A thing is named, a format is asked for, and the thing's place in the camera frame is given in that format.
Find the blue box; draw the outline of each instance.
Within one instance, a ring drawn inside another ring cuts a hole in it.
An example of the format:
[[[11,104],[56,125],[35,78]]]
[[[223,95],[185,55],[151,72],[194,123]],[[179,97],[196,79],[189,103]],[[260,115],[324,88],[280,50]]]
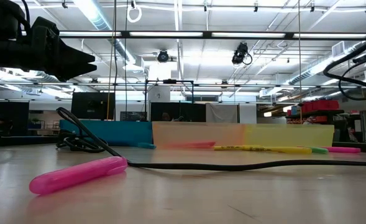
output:
[[[81,122],[97,137],[110,146],[138,146],[139,143],[152,144],[152,123],[133,121],[89,121]],[[66,120],[60,120],[60,129],[75,131],[79,129]]]

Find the yellow highlighter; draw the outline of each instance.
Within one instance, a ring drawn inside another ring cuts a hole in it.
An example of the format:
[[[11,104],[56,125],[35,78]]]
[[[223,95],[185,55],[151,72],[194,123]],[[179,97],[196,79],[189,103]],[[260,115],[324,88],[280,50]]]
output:
[[[311,154],[312,150],[308,147],[262,147],[262,146],[214,146],[214,150],[245,150],[254,152],[284,152],[284,153],[298,153]]]

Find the ceiling camera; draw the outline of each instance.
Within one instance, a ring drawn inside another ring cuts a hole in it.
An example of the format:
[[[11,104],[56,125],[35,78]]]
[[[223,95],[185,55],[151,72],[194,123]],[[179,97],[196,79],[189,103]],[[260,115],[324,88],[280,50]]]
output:
[[[167,50],[161,50],[158,54],[159,62],[167,62],[169,60],[169,55]]]

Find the black cable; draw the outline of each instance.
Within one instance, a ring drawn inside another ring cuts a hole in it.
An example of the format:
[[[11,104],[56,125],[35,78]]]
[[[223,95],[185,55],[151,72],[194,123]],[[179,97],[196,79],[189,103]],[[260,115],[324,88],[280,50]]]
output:
[[[30,26],[30,23],[28,21],[26,21],[26,19],[24,17],[22,17],[18,12],[14,11],[13,9],[11,9],[8,5],[4,4],[2,1],[0,1],[0,6],[5,11],[7,11],[11,15],[13,15],[14,18],[16,18],[17,21],[24,26],[24,29],[25,29],[27,35],[31,35],[31,26]]]
[[[343,75],[341,76],[341,77],[344,77],[345,75],[347,75],[348,74],[348,72],[349,71],[351,71],[353,68],[356,68],[356,67],[358,67],[359,65],[362,65],[362,64],[364,64],[364,63],[366,63],[366,59],[365,60],[363,60],[363,61],[361,61],[361,62],[359,62],[359,63],[357,63],[357,64],[355,64],[355,65],[353,65],[353,66],[351,66],[349,69],[347,69],[344,73],[343,73]],[[351,99],[351,100],[358,100],[358,101],[360,101],[360,100],[366,100],[366,97],[362,97],[362,98],[358,98],[358,97],[353,97],[353,96],[350,96],[350,95],[348,95],[343,89],[342,89],[342,80],[339,80],[339,90],[342,92],[342,94],[345,96],[345,97],[347,97],[348,99]]]
[[[71,151],[89,152],[89,153],[99,153],[105,151],[105,149],[101,148],[96,143],[87,139],[89,136],[84,136],[82,134],[77,135],[66,130],[61,130],[58,137],[59,142],[56,143],[57,148],[68,146],[70,147]]]
[[[129,7],[129,3],[128,1],[126,1],[126,15],[129,13],[128,11],[128,7]],[[125,18],[125,30],[127,30],[127,16]],[[125,38],[125,118],[127,118],[127,75],[126,75],[126,72],[127,72],[127,67],[126,67],[126,48],[127,48],[127,45],[126,45],[126,38]]]
[[[75,115],[66,110],[65,108],[58,108],[58,114],[66,119],[68,122],[76,125],[79,129],[82,129],[95,144],[105,149],[113,156],[122,157],[118,152],[110,148],[107,144],[102,142],[100,138],[94,135]],[[330,165],[330,166],[366,166],[366,162],[355,161],[326,161],[326,160],[314,160],[314,159],[300,159],[300,160],[287,160],[287,161],[273,161],[263,162],[259,164],[248,165],[214,165],[214,164],[170,164],[170,163],[135,163],[127,160],[127,164],[131,167],[149,168],[149,169],[183,169],[183,170],[215,170],[215,171],[244,171],[263,169],[269,167],[280,166],[298,166],[298,165]]]
[[[25,7],[25,13],[26,13],[26,18],[27,18],[27,22],[30,24],[31,23],[31,18],[30,18],[30,15],[29,15],[29,9],[28,9],[28,4],[25,0],[21,0],[22,3],[24,4],[24,7]]]
[[[355,80],[353,78],[346,78],[346,77],[342,77],[342,76],[338,76],[338,75],[333,75],[331,73],[329,73],[329,71],[334,68],[336,65],[339,65],[341,64],[342,62],[345,62],[347,60],[350,60],[356,56],[358,56],[359,54],[361,54],[362,52],[364,52],[366,50],[366,43],[363,44],[363,46],[361,46],[360,48],[358,48],[357,50],[351,52],[350,54],[346,55],[345,57],[342,57],[340,58],[339,60],[335,61],[335,62],[332,62],[330,65],[328,65],[323,73],[326,77],[329,77],[329,78],[335,78],[337,80],[340,80],[340,81],[345,81],[345,82],[349,82],[349,83],[354,83],[354,84],[357,84],[357,85],[360,85],[360,86],[365,86],[366,87],[366,83],[363,82],[363,81],[360,81],[360,80]],[[343,89],[339,89],[343,95],[345,95]]]
[[[113,31],[116,32],[116,0],[114,0],[114,27]],[[116,39],[114,39],[114,60],[115,60],[115,79],[114,79],[114,95],[116,97],[116,78],[118,76],[118,64],[116,61]],[[114,100],[114,121],[116,121],[116,99]]]
[[[253,62],[253,58],[250,54],[247,54],[250,57],[250,62],[249,63],[245,63],[244,61],[242,61],[242,63],[244,63],[245,65],[250,65]]]
[[[118,64],[116,62],[116,40],[114,42],[114,61],[115,61],[115,79],[114,79],[114,95],[116,96],[116,78],[118,76]],[[116,121],[116,100],[114,102],[114,121]]]

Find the pink highlighter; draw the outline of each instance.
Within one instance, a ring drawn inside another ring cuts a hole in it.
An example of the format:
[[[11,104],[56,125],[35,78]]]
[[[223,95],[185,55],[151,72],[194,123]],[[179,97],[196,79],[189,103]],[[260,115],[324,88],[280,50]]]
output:
[[[50,194],[98,177],[120,174],[126,167],[123,157],[98,159],[37,176],[31,180],[29,190],[34,194]]]
[[[340,153],[360,153],[360,148],[354,147],[323,147],[327,149],[329,152],[340,152]]]

